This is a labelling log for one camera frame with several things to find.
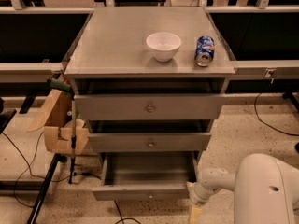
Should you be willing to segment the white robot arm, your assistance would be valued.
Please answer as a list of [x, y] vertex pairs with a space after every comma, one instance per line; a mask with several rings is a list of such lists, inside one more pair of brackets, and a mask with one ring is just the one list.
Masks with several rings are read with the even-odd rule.
[[201, 207], [221, 189], [234, 194], [234, 224], [295, 224], [299, 208], [299, 170], [265, 154], [251, 154], [235, 173], [205, 168], [187, 190], [192, 202], [189, 224], [197, 224]]

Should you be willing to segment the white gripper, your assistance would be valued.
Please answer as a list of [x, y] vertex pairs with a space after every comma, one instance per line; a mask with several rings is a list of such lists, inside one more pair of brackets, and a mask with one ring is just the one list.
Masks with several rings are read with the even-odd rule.
[[189, 198], [192, 202], [189, 212], [189, 224], [196, 224], [198, 218], [202, 213], [202, 209], [199, 206], [205, 205], [212, 195], [215, 195], [220, 191], [219, 188], [206, 186], [200, 182], [186, 182], [186, 186], [189, 192]]

